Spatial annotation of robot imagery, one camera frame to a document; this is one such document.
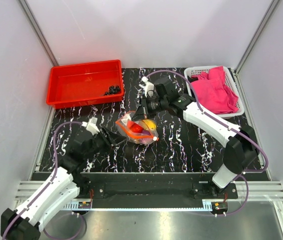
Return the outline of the clear zip top bag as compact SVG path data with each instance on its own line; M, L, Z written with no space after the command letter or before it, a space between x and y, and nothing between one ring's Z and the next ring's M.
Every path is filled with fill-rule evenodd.
M159 140L157 124L151 119L133 121L135 111L128 111L116 122L119 133L128 141L139 145L150 145Z

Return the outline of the black fake grapes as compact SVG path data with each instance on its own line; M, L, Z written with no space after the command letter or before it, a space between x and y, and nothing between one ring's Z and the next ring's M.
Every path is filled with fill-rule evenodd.
M112 85L109 87L108 91L104 93L104 96L109 96L109 95L116 95L121 92L121 88L119 85Z

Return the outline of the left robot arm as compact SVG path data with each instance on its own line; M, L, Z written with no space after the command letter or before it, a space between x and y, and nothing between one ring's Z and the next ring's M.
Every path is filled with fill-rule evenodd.
M63 159L55 160L54 170L45 182L19 207L7 208L1 215L0 235L3 240L38 240L47 224L74 198L90 192L90 180L81 173L89 157L109 151L126 137L105 127L98 128L95 118L77 122L90 138L75 140Z

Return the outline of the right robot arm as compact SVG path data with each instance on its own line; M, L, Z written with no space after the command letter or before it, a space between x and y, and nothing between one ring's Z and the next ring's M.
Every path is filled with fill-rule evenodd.
M169 112L204 130L224 148L222 165L212 177L208 192L213 198L220 198L227 186L242 174L261 152L256 143L254 129L232 124L201 106L199 101L187 93L179 93L173 82L167 78L154 83L142 77L143 94L138 99L138 108L131 118L134 122L152 119L157 113Z

